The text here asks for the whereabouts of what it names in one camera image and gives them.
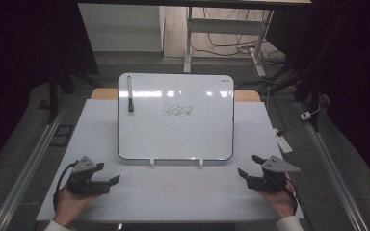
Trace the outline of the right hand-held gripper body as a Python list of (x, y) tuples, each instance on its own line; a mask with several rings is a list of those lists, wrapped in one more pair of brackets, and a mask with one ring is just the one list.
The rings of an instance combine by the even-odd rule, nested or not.
[(247, 185), (249, 189), (266, 193), (277, 193), (282, 191), (287, 185), (285, 174), (287, 172), (300, 172), (298, 167), (287, 163), (277, 156), (265, 159), (265, 163), (260, 165), (263, 175), (260, 177), (249, 176)]

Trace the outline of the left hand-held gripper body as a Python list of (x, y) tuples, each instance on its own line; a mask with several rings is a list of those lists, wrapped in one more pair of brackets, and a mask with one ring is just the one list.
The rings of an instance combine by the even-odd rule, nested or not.
[(102, 195), (109, 192), (107, 181), (93, 181), (92, 177), (97, 172), (96, 163), (88, 156), (83, 156), (71, 171), (66, 182), (69, 191), (76, 195)]

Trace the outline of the person's right hand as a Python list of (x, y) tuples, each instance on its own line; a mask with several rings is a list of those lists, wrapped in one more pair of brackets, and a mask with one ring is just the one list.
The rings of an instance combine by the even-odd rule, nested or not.
[(285, 192), (262, 192), (258, 193), (267, 201), (278, 218), (288, 218), (294, 216), (293, 199)]

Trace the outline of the person's left hand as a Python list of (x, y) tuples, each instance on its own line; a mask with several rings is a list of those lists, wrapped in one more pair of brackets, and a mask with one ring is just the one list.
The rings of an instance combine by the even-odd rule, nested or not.
[(63, 188), (59, 191), (59, 200), (53, 220), (59, 225), (67, 227), (96, 199), (97, 195), (75, 195), (67, 188)]

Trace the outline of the white power strip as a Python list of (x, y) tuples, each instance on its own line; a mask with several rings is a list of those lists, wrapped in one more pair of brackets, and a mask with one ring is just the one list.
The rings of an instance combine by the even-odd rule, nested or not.
[(287, 140), (284, 138), (284, 136), (278, 129), (275, 130), (275, 138), (283, 154), (291, 153), (293, 151), (292, 147), (289, 145)]

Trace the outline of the person's white sleeve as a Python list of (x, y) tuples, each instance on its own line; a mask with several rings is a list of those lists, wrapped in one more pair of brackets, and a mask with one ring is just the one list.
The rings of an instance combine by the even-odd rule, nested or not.
[(54, 220), (50, 220), (43, 231), (76, 231), (76, 229), (72, 226), (63, 227)]
[(281, 218), (276, 226), (278, 231), (304, 231), (296, 216)]

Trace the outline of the person's left white sleeve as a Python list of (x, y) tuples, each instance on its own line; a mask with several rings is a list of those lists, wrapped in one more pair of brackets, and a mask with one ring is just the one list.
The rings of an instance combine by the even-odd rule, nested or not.
[(76, 229), (72, 226), (63, 227), (54, 220), (50, 220), (43, 231), (76, 231)]

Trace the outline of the white table mat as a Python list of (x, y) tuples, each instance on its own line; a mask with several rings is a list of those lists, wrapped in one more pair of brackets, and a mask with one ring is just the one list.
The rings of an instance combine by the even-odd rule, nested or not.
[(249, 222), (275, 218), (261, 195), (238, 174), (259, 175), (257, 155), (278, 155), (276, 134), (266, 108), (259, 102), (235, 105), (235, 141), (225, 162), (129, 162), (117, 153), (117, 103), (89, 100), (60, 164), (89, 156), (104, 165), (98, 180), (118, 176), (109, 193), (92, 202), (80, 220), (102, 223)]

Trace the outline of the wooden table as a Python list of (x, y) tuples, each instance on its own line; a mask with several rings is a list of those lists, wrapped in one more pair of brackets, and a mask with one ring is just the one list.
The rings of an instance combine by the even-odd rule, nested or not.
[[(118, 90), (109, 88), (98, 88), (92, 92), (91, 99), (117, 100)], [(260, 102), (259, 94), (254, 90), (236, 90), (234, 92), (236, 102)]]

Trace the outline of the white whiteboard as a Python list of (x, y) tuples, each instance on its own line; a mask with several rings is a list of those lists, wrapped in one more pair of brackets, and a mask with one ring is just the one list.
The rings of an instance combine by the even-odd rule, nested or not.
[[(128, 112), (131, 76), (134, 112)], [(224, 161), (233, 154), (234, 81), (227, 75), (124, 73), (118, 154), (127, 160)]]

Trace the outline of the white marker with black cap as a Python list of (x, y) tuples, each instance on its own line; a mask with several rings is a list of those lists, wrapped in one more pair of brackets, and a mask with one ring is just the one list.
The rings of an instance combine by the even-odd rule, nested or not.
[(127, 77), (127, 89), (128, 89), (128, 112), (134, 112), (134, 104), (133, 104), (133, 91), (132, 91), (132, 80), (131, 76)]

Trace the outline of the black metal stand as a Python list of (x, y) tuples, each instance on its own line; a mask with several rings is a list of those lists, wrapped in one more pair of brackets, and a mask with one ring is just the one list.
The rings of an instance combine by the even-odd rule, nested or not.
[(48, 124), (53, 123), (59, 112), (58, 87), (61, 87), (62, 91), (66, 94), (72, 94), (75, 91), (75, 85), (71, 80), (72, 76), (76, 76), (96, 89), (102, 88), (99, 82), (95, 81), (83, 71), (69, 64), (57, 64), (49, 74), (49, 101), (41, 101), (39, 105), (40, 109), (49, 110)]
[(294, 71), (289, 64), (284, 65), (274, 75), (269, 78), (259, 76), (259, 79), (265, 82), (264, 88), (269, 88), (270, 94), (279, 92), (293, 84), (299, 84), (293, 96), (297, 102), (304, 102), (310, 97), (309, 116), (308, 120), (312, 128), (319, 132), (318, 114), (321, 108), (320, 93), (321, 93), (321, 68), (311, 64), (309, 67), (301, 71)]

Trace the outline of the white cabinet panel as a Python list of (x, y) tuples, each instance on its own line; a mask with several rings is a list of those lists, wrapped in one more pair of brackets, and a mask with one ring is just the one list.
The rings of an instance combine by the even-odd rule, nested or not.
[(78, 7), (94, 51), (163, 51), (163, 7), (86, 3)]

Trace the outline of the aluminium rail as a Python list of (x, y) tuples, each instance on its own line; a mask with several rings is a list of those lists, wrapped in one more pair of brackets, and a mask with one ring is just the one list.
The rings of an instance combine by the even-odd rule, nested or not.
[(335, 165), (320, 133), (315, 131), (314, 127), (308, 120), (304, 121), (304, 125), (306, 127), (307, 133), (309, 134), (312, 142), (315, 145), (321, 162), (326, 169), (330, 181), (337, 193), (339, 200), (342, 203), (342, 207), (345, 210), (354, 231), (370, 231), (351, 191), (344, 182), (344, 179), (342, 178), (338, 167)]
[(24, 167), (20, 171), (6, 199), (0, 207), (0, 231), (7, 230), (22, 197), (26, 193), (33, 176), (35, 175), (43, 155), (49, 146), (50, 140), (53, 138), (56, 129), (64, 117), (64, 114), (65, 106), (62, 106), (59, 112), (54, 116), (52, 122), (45, 126), (38, 144), (34, 147), (31, 155), (27, 159)]

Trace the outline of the white desk frame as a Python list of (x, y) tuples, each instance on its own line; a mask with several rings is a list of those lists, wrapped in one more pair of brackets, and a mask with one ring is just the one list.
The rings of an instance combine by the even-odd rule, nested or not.
[(186, 8), (186, 48), (184, 56), (184, 71), (191, 72), (191, 40), (192, 33), (213, 33), (213, 34), (232, 34), (232, 35), (250, 35), (257, 36), (257, 41), (254, 48), (250, 48), (254, 68), (259, 77), (265, 77), (266, 73), (263, 64), (259, 60), (259, 52), (264, 41), (265, 35), (270, 25), (270, 20), (273, 12), (271, 10), (263, 11), (263, 19), (261, 21), (248, 20), (227, 20), (227, 19), (206, 19), (193, 18), (193, 8)]

